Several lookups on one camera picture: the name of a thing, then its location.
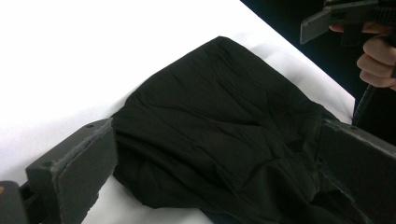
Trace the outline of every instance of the dark background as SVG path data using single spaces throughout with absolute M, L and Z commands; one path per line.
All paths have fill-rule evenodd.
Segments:
M 356 61 L 363 54 L 364 35 L 357 47 L 340 47 L 341 34 L 329 31 L 305 45 L 300 45 L 303 19 L 323 9 L 322 0 L 241 0 L 262 20 L 283 35 L 293 46 L 317 64 L 359 102 L 367 84 L 360 80 Z

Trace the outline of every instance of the white surface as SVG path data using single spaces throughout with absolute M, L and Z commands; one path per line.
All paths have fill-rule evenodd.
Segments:
M 354 99 L 238 0 L 1 1 L 0 180 L 22 184 L 30 162 L 218 35 L 350 122 Z M 194 209 L 142 206 L 111 177 L 84 223 L 210 221 Z

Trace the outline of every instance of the human hand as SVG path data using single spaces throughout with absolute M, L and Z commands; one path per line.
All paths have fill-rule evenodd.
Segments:
M 330 26 L 335 32 L 344 32 L 343 26 Z M 378 88 L 391 88 L 396 91 L 396 77 L 393 69 L 396 64 L 396 48 L 387 41 L 391 27 L 367 22 L 364 33 L 380 34 L 366 41 L 363 45 L 364 54 L 357 61 L 361 69 L 361 79 Z

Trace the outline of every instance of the black cloth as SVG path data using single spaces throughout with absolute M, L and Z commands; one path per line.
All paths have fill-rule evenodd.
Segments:
M 150 77 L 113 118 L 114 176 L 143 204 L 214 223 L 363 222 L 320 189 L 318 135 L 334 116 L 228 38 Z

